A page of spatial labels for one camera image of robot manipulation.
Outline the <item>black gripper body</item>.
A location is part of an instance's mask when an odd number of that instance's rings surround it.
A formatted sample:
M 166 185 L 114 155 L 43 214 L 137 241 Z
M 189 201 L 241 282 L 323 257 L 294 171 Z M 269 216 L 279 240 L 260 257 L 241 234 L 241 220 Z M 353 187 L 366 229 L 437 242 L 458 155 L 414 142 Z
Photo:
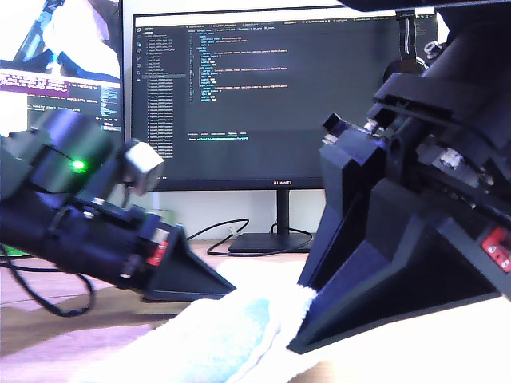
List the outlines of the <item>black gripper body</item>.
M 51 221 L 51 261 L 125 290 L 148 290 L 162 263 L 171 226 L 135 206 L 63 207 Z

